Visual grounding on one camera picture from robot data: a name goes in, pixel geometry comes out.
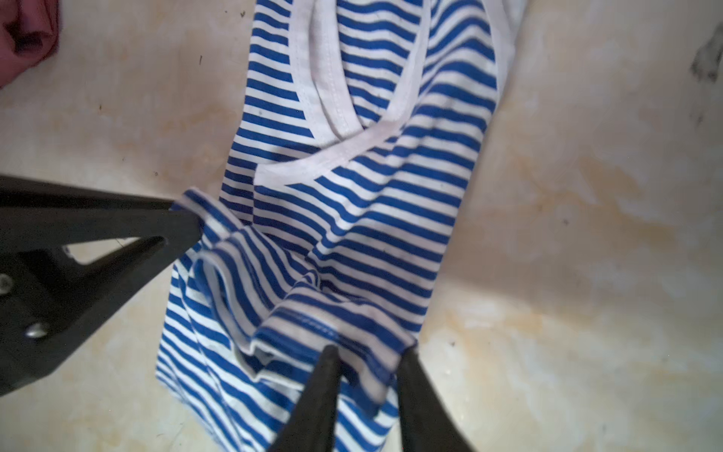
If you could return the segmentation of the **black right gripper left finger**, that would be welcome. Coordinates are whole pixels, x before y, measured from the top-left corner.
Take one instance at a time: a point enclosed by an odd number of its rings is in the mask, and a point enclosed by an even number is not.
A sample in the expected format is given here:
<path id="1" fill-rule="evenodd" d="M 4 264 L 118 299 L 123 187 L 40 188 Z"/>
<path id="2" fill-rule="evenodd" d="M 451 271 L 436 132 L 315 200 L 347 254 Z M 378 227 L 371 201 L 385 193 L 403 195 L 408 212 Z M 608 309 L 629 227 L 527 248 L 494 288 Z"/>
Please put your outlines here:
<path id="1" fill-rule="evenodd" d="M 338 348 L 327 346 L 288 422 L 268 451 L 333 451 L 341 378 Z"/>

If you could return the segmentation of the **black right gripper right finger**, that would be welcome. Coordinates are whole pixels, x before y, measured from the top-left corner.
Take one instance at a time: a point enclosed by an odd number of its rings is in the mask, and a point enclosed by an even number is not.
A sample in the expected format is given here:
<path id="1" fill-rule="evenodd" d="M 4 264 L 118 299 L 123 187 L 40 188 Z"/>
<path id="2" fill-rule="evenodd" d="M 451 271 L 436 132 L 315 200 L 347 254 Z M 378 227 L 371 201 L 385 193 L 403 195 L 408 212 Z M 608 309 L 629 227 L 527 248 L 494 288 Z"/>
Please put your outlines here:
<path id="1" fill-rule="evenodd" d="M 416 350 L 407 350 L 397 370 L 403 451 L 466 451 L 473 449 L 450 419 Z"/>

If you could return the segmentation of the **blue white striped tank top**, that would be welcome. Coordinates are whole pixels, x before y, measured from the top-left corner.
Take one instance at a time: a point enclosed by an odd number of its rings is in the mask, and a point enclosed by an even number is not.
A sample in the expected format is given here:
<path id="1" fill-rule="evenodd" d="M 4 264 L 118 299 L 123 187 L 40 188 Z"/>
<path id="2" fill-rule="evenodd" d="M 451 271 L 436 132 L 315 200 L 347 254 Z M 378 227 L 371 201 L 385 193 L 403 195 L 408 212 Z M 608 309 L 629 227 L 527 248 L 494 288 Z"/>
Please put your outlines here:
<path id="1" fill-rule="evenodd" d="M 158 380 L 224 451 L 264 451 L 326 346 L 334 447 L 378 451 L 514 59 L 523 1 L 260 1 L 220 194 L 175 209 Z"/>

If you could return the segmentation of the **pink ribbed tank top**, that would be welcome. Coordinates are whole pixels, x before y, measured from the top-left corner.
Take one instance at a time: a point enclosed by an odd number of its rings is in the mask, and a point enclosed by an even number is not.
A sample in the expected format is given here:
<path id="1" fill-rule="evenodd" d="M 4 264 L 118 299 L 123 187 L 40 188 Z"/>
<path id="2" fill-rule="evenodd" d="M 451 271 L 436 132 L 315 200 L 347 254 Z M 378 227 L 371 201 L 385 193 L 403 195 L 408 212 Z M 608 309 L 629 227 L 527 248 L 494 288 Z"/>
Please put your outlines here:
<path id="1" fill-rule="evenodd" d="M 58 46 L 58 0 L 1 0 L 1 88 Z"/>

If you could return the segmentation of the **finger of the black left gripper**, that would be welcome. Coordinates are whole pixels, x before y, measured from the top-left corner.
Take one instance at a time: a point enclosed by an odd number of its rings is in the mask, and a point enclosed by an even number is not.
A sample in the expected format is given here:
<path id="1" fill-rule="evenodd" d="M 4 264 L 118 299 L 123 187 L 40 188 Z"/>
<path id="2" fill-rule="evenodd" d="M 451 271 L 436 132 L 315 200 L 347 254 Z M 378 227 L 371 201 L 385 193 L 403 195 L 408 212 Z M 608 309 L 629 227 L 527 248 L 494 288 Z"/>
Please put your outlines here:
<path id="1" fill-rule="evenodd" d="M 170 200 L 1 178 L 1 393 L 52 374 L 201 238 Z"/>

